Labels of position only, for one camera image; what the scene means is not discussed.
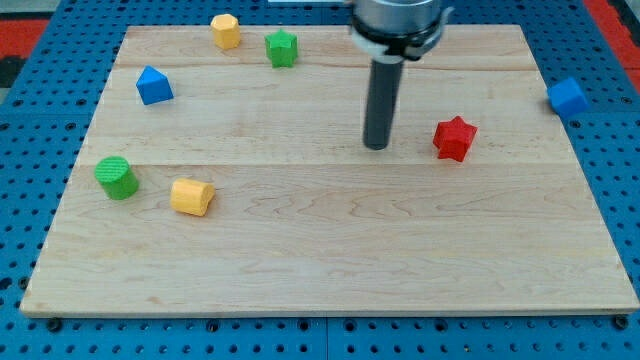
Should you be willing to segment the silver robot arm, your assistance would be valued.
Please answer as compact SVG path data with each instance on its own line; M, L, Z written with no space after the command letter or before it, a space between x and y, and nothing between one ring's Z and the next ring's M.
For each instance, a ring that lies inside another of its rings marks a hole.
M379 63L417 61L437 46L453 11L441 0L357 0L349 32Z

